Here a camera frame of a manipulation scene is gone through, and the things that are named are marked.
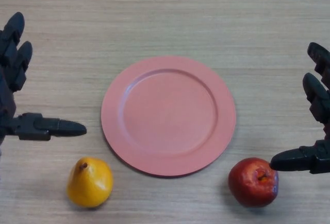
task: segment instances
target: yellow pear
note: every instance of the yellow pear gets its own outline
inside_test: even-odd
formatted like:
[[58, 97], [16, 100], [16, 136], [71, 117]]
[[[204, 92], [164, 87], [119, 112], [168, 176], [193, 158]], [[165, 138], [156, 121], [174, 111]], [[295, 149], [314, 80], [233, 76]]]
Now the yellow pear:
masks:
[[70, 172], [67, 196], [78, 206], [97, 207], [110, 196], [113, 187], [111, 168], [99, 158], [83, 157]]

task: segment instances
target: pear stem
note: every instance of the pear stem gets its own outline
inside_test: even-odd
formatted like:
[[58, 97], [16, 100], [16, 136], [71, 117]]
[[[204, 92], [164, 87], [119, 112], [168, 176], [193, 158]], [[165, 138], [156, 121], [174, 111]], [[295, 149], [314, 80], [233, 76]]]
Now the pear stem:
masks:
[[87, 167], [87, 163], [83, 163], [81, 166], [79, 166], [80, 170], [84, 170]]

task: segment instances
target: plate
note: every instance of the plate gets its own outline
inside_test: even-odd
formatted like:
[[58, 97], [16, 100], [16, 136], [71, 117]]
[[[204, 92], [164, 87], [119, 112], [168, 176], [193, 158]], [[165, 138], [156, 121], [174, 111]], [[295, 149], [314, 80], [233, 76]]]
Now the plate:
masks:
[[142, 172], [175, 177], [199, 171], [230, 143], [236, 111], [225, 82], [186, 57], [139, 61], [111, 83], [102, 129], [113, 151]]

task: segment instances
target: wood grain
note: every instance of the wood grain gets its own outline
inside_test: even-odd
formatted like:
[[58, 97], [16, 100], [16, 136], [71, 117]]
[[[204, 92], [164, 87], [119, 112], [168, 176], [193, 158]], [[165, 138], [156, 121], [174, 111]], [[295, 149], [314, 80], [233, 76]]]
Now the wood grain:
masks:
[[[330, 0], [1, 0], [0, 23], [26, 19], [22, 41], [34, 56], [17, 114], [76, 120], [88, 133], [49, 142], [7, 137], [1, 146], [0, 223], [328, 223], [329, 175], [280, 173], [279, 194], [250, 211], [230, 195], [226, 178], [245, 157], [264, 159], [324, 137], [302, 88], [314, 63], [312, 41], [330, 47]], [[151, 56], [182, 55], [212, 67], [237, 105], [225, 153], [197, 174], [156, 179], [110, 153], [100, 107], [111, 81]], [[111, 199], [97, 211], [68, 203], [68, 173], [82, 156], [107, 161]]]

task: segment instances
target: plate center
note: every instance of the plate center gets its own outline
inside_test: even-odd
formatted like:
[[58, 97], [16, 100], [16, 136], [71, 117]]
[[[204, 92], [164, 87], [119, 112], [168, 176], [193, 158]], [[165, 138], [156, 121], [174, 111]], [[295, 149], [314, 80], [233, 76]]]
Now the plate center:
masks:
[[201, 81], [168, 69], [136, 80], [126, 92], [120, 117], [131, 142], [149, 153], [174, 155], [189, 152], [208, 138], [217, 109]]

